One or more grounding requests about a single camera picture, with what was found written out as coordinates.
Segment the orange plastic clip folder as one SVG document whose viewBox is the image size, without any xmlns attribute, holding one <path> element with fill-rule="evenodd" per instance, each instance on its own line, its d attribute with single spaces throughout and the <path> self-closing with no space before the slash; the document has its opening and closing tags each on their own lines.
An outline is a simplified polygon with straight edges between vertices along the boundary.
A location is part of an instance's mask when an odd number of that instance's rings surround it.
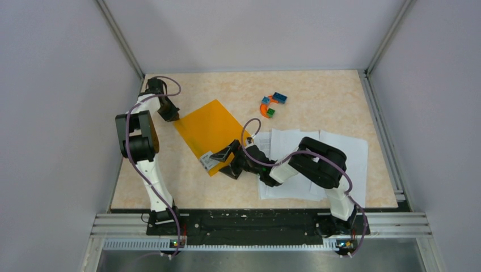
<svg viewBox="0 0 481 272">
<path fill-rule="evenodd" d="M 175 121 L 174 127 L 208 175 L 213 176 L 231 159 L 222 163 L 210 156 L 233 140 L 240 140 L 243 126 L 218 100 L 213 100 Z"/>
</svg>

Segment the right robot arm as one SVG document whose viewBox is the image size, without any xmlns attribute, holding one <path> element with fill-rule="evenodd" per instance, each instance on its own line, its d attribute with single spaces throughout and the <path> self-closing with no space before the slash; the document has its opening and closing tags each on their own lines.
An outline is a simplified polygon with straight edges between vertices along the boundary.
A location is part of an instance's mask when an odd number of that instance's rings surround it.
<svg viewBox="0 0 481 272">
<path fill-rule="evenodd" d="M 253 173 L 272 188 L 301 175 L 326 192 L 330 202 L 330 217 L 321 224 L 326 230 L 348 233 L 355 227 L 357 209 L 347 195 L 352 189 L 352 183 L 347 181 L 345 189 L 341 186 L 341 180 L 347 174 L 347 156 L 336 147 L 303 137 L 291 154 L 274 161 L 249 137 L 246 144 L 237 139 L 232 141 L 221 151 L 210 155 L 210 159 L 223 163 L 230 155 L 233 159 L 220 169 L 221 173 L 232 179 L 237 179 L 242 172 Z"/>
</svg>

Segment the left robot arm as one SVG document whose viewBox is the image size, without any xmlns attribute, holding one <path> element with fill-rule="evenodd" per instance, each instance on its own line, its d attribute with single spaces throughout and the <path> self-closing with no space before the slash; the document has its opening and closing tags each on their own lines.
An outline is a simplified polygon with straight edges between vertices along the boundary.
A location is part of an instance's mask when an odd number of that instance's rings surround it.
<svg viewBox="0 0 481 272">
<path fill-rule="evenodd" d="M 141 176 L 149 197 L 148 224 L 160 226 L 168 234 L 180 231 L 182 219 L 159 167 L 160 141 L 153 116 L 158 114 L 166 122 L 179 120 L 179 108 L 170 97 L 180 94 L 181 90 L 180 84 L 172 78 L 151 77 L 134 106 L 115 117 L 121 154 Z"/>
</svg>

